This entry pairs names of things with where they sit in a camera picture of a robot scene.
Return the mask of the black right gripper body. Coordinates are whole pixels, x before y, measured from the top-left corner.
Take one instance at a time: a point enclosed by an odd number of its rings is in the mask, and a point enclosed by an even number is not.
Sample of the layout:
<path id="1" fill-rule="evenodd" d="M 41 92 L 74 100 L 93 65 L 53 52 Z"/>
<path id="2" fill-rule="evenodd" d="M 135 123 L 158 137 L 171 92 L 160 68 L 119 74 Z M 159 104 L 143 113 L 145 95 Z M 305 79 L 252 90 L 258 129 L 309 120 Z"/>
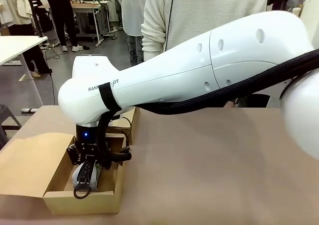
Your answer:
<path id="1" fill-rule="evenodd" d="M 85 161 L 87 155 L 93 155 L 98 161 L 110 161 L 105 134 L 106 127 L 104 125 L 93 127 L 76 125 L 77 161 Z"/>

